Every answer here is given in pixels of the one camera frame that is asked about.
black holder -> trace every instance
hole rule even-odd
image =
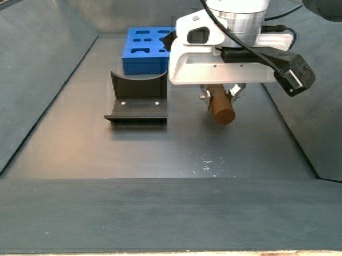
[[[166,124],[167,72],[151,79],[128,79],[111,72],[115,91],[112,114],[104,118],[112,123]]]

